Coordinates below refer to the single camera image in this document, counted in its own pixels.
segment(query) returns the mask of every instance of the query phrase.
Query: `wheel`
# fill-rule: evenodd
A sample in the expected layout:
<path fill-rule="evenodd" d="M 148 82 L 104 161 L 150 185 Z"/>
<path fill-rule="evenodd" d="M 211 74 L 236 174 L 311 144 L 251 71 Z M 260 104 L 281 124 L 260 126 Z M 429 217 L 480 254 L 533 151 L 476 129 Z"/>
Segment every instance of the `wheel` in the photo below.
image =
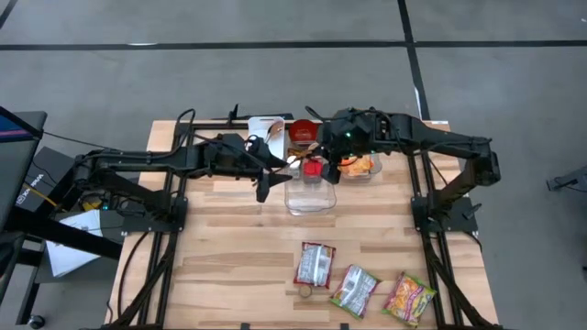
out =
<path fill-rule="evenodd" d="M 30 326 L 31 329 L 40 329 L 45 326 L 45 319 L 42 316 L 31 315 L 28 319 L 27 325 Z"/>

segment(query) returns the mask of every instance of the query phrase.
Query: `computer monitor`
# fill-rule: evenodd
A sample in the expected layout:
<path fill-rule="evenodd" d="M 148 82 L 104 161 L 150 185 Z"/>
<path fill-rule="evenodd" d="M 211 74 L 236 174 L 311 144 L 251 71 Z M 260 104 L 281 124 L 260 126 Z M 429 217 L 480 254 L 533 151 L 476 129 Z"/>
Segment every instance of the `computer monitor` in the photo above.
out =
<path fill-rule="evenodd" d="M 0 143 L 41 139 L 43 132 L 0 106 Z"/>

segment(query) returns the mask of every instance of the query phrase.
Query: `colorful snack bag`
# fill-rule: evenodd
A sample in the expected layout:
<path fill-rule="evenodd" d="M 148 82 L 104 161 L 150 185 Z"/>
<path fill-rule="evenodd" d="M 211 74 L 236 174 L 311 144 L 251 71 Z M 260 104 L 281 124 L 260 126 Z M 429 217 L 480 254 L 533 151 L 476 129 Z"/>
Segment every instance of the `colorful snack bag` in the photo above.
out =
<path fill-rule="evenodd" d="M 370 275 L 365 269 L 350 265 L 345 279 L 330 296 L 330 301 L 358 319 L 365 317 L 367 303 L 381 280 Z"/>
<path fill-rule="evenodd" d="M 400 275 L 395 288 L 389 294 L 382 312 L 391 314 L 407 325 L 418 326 L 420 316 L 432 301 L 436 291 L 422 284 L 419 279 Z"/>
<path fill-rule="evenodd" d="M 302 243 L 302 258 L 293 283 L 322 286 L 328 289 L 332 259 L 337 250 L 317 243 Z"/>

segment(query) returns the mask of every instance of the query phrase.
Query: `green snack bag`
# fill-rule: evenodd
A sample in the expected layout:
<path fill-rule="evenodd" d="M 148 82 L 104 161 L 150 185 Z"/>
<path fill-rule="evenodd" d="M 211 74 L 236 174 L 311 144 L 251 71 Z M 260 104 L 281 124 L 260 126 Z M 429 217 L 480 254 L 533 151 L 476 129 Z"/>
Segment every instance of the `green snack bag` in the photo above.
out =
<path fill-rule="evenodd" d="M 381 280 L 356 265 L 347 268 L 345 279 L 330 296 L 330 301 L 354 317 L 365 317 L 367 303 Z"/>
<path fill-rule="evenodd" d="M 387 297 L 382 312 L 391 314 L 407 325 L 418 326 L 420 316 L 432 301 L 436 291 L 404 272 L 395 283 L 395 288 Z"/>

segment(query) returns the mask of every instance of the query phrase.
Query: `wooden tabletop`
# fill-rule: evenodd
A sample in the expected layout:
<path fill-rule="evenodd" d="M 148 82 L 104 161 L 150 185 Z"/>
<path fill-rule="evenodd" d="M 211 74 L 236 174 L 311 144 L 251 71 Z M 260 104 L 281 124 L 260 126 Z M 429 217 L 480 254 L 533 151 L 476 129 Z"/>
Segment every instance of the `wooden tabletop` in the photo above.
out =
<path fill-rule="evenodd" d="M 449 130 L 446 122 L 427 124 Z M 169 150 L 173 126 L 173 121 L 154 122 L 148 149 Z M 208 137 L 219 132 L 235 131 L 198 131 Z M 245 130 L 237 132 L 247 134 Z M 189 212 L 177 244 L 164 327 L 239 328 L 245 322 L 253 329 L 339 329 L 341 323 L 349 323 L 351 329 L 407 328 L 382 314 L 381 309 L 402 271 L 428 283 L 426 263 L 409 206 L 413 190 L 407 159 L 399 153 L 380 157 L 382 171 L 370 182 L 342 182 L 335 186 L 337 206 L 325 215 L 289 214 L 283 203 L 283 184 L 271 188 L 265 203 L 257 203 L 250 181 L 223 177 L 189 181 Z M 456 159 L 435 153 L 431 159 L 448 180 L 459 174 Z M 420 163 L 418 169 L 423 182 Z M 161 189 L 163 180 L 162 173 L 140 176 L 140 184 L 153 190 Z M 435 181 L 437 187 L 443 186 L 439 177 Z M 110 298 L 114 310 L 122 267 L 139 236 L 130 235 L 125 240 Z M 481 315 L 497 323 L 479 247 L 464 234 L 449 233 L 447 237 L 456 282 Z M 152 238 L 153 234 L 145 238 L 131 260 L 124 283 L 123 310 L 144 283 Z M 302 298 L 293 284 L 304 241 L 337 249 L 330 290 L 314 289 L 309 298 Z M 163 240 L 161 251 L 166 242 Z M 328 301 L 349 264 L 362 266 L 382 280 L 362 321 Z M 159 292 L 158 285 L 150 302 L 151 322 Z M 450 323 L 444 285 L 440 293 Z M 436 328 L 431 305 L 418 328 Z"/>

